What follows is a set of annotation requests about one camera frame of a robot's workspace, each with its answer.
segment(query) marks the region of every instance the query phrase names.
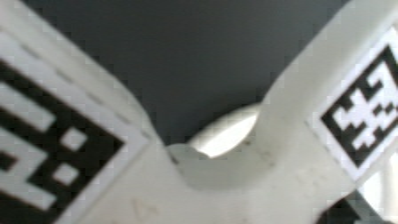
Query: gray ceiling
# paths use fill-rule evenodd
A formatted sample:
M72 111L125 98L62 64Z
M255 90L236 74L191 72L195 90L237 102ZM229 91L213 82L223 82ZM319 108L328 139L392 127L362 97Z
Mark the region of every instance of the gray ceiling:
M348 0L24 0L127 86L166 144L276 75Z

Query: qr-like code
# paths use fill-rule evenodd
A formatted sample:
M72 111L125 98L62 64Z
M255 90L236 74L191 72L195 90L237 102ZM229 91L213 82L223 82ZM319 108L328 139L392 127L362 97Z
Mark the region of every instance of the qr-like code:
M321 121L356 167L398 125L398 65L387 46Z
M124 143L0 63L0 223L49 224Z

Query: white border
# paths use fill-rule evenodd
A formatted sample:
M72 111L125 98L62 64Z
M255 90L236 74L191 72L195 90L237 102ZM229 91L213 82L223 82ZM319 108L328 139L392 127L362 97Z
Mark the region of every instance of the white border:
M108 161L108 164L54 221L54 224L69 224L77 221L93 200L101 197L101 192L147 144L147 138L143 137L140 129L117 118L115 113L101 104L97 104L76 85L65 81L65 78L60 77L54 69L26 52L15 39L12 39L1 30L0 59L12 65L24 77L85 115L99 127L104 128L124 141L124 147L113 159Z
M321 115L324 114L324 111L326 111L332 103L335 102L340 94L344 93L346 88L351 85L351 83L353 83L365 67L369 66L369 63L374 60L387 45L390 47L394 58L398 59L398 33L396 33L394 28L390 28L387 30L387 32L383 33L372 47L369 48L355 66L344 76L344 79L339 82L339 86L333 89L333 91L330 92L330 95L326 96L326 100L323 101L316 111L312 112L310 118L308 118L308 125L312 127L312 131L321 139L323 145L326 146L330 154L332 154L333 158L337 159L339 165L344 168L353 180L356 180L360 178L360 176L364 175L365 170L369 169L369 166L372 165L372 163L383 153L383 150L385 150L388 144L392 143L394 137L398 136L398 127L390 131L380 145L376 146L374 151L369 154L369 157L360 165L360 168L356 168L319 118L321 118Z

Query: printed pattern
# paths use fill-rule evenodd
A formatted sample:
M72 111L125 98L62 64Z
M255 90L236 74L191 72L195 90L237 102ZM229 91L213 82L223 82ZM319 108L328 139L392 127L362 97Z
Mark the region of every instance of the printed pattern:
M54 222L124 142L0 63L0 223Z
M398 66L387 46L321 116L356 167L396 129L396 86Z

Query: white object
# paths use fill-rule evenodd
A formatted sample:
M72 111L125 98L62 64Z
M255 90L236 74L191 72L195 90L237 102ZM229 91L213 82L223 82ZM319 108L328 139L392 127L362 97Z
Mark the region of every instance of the white object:
M223 115L188 141L209 158L225 154L241 143L257 119L259 105L248 105Z
M113 163L108 167L111 185L104 187L101 181L93 182L97 187L92 189L101 191L81 193L76 203L85 206L74 206L70 212L62 213L54 224L314 223L330 204L378 170L398 147L396 141L385 144L378 158L351 178L307 125L307 119L396 21L394 0L349 1L273 84L253 130L239 146L214 159L202 157L186 145L170 147L179 162L175 166L125 89L21 3L0 0L0 32L38 57L35 73L46 71L49 82L63 79L62 83L70 82L72 88L56 84L65 88L60 95L47 81L40 82L35 77L37 85L99 123L101 113L115 114L118 118L102 126L113 127L118 119L127 121L125 132L108 128L118 137L127 134L143 136L140 147L131 143L140 153L120 159L124 166ZM26 73L31 70L22 66L26 58L19 53L19 59L8 58L8 61L19 63L14 66L24 68ZM72 96L85 92L99 99L99 114L90 106L77 104L74 97L67 97L70 89Z

